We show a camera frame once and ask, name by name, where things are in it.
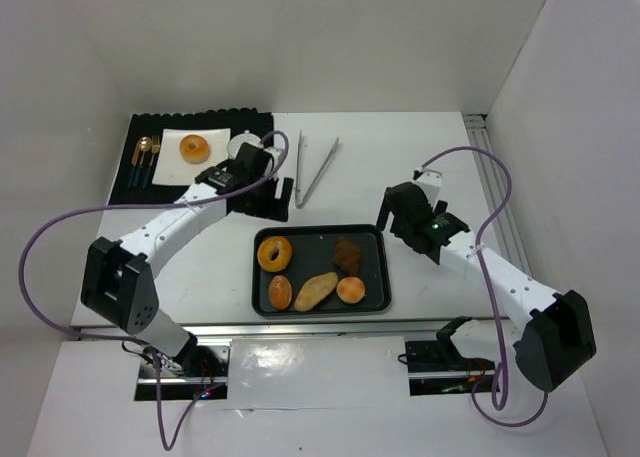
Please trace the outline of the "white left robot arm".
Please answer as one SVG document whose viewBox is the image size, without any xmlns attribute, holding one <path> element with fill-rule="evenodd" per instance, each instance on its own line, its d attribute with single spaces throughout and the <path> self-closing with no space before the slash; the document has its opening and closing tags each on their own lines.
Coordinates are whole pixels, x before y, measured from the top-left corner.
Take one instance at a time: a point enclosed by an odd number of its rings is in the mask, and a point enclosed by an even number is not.
<svg viewBox="0 0 640 457">
<path fill-rule="evenodd" d="M 82 304 L 184 373 L 217 366 L 197 337 L 161 310 L 155 280 L 191 240 L 231 212 L 286 221 L 293 181 L 278 179 L 277 172 L 288 151 L 243 143 L 145 225 L 115 241 L 96 239 L 88 249 Z"/>
</svg>

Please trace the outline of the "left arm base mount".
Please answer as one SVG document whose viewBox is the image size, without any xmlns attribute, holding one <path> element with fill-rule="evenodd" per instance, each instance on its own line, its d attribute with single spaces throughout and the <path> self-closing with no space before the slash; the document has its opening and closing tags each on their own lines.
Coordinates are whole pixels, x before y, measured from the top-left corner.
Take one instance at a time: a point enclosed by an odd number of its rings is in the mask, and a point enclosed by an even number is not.
<svg viewBox="0 0 640 457">
<path fill-rule="evenodd" d="M 136 347 L 122 342 L 121 349 L 139 358 L 134 400 L 156 400 L 156 367 L 150 347 Z M 161 397 L 163 401 L 225 400 L 228 392 L 229 345 L 204 346 L 199 357 L 188 367 L 182 367 L 158 352 Z"/>
</svg>

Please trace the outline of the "metal tongs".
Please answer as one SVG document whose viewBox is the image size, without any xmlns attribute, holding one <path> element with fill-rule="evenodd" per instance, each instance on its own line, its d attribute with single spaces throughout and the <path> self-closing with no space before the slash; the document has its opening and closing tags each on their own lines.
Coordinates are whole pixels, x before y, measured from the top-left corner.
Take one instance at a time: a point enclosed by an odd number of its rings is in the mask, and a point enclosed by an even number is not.
<svg viewBox="0 0 640 457">
<path fill-rule="evenodd" d="M 294 206 L 296 209 L 302 209 L 305 206 L 305 204 L 308 202 L 309 197 L 311 196 L 312 192 L 316 189 L 319 181 L 321 180 L 322 176 L 324 175 L 331 161 L 333 160 L 335 154 L 337 153 L 339 144 L 340 144 L 340 138 L 336 137 L 330 150 L 328 151 L 324 160 L 322 161 L 316 173 L 314 174 L 313 179 L 311 180 L 309 185 L 306 188 L 304 188 L 302 186 L 303 184 L 302 170 L 303 170 L 303 151 L 305 148 L 305 136 L 302 131 L 299 132 L 297 150 L 296 150 L 296 168 L 295 168 L 295 182 L 294 182 Z"/>
</svg>

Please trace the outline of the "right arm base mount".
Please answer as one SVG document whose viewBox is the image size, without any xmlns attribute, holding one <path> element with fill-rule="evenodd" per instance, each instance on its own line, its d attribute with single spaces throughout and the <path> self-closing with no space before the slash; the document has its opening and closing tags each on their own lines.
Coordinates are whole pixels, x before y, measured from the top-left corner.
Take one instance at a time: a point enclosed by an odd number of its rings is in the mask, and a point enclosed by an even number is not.
<svg viewBox="0 0 640 457">
<path fill-rule="evenodd" d="M 462 395 L 480 383 L 480 392 L 490 392 L 495 365 L 484 359 L 447 360 L 436 340 L 406 341 L 397 360 L 407 368 L 409 394 Z"/>
</svg>

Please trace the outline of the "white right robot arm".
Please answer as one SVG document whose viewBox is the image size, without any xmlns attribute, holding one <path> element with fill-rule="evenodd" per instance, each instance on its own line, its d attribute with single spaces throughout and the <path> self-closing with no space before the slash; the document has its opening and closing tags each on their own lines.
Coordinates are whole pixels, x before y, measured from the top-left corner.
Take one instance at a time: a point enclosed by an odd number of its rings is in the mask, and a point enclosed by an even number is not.
<svg viewBox="0 0 640 457">
<path fill-rule="evenodd" d="M 467 224 L 447 212 L 445 203 L 431 204 L 428 196 L 425 185 L 414 182 L 387 188 L 377 227 L 389 227 L 416 253 L 493 290 L 515 327 L 498 337 L 494 325 L 459 317 L 436 334 L 441 355 L 498 363 L 503 354 L 512 354 L 530 384 L 554 391 L 596 353 L 587 301 L 574 290 L 561 293 L 535 281 L 477 243 Z"/>
</svg>

